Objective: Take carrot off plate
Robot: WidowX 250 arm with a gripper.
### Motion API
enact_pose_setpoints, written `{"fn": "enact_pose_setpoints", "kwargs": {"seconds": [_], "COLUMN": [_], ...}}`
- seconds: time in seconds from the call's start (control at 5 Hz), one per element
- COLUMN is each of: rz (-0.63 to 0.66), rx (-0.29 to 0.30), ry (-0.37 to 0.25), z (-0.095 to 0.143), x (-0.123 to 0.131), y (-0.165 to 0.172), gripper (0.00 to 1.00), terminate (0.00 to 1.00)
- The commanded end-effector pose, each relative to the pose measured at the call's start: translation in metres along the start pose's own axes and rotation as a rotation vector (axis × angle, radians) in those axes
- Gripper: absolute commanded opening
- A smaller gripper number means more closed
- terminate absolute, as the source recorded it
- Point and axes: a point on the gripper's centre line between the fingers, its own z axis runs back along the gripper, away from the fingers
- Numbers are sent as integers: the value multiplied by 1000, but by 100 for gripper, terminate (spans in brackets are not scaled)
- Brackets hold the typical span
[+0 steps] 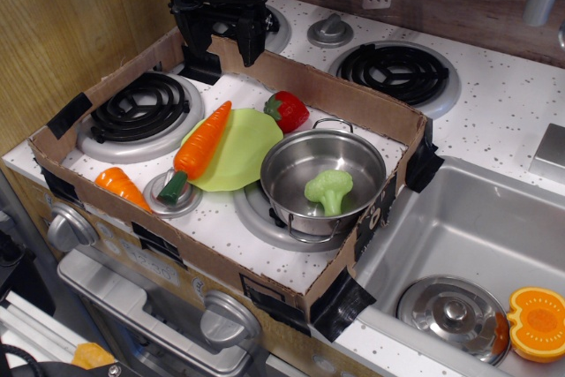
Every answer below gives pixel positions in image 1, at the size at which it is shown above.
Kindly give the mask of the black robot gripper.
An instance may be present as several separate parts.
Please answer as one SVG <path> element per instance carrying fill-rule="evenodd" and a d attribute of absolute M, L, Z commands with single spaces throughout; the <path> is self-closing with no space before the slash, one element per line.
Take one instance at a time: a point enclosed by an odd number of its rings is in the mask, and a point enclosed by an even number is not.
<path fill-rule="evenodd" d="M 214 85 L 222 76 L 220 58 L 208 51 L 213 25 L 235 27 L 244 66 L 252 66 L 265 48 L 267 0 L 169 0 L 170 13 L 184 36 L 180 75 Z"/>

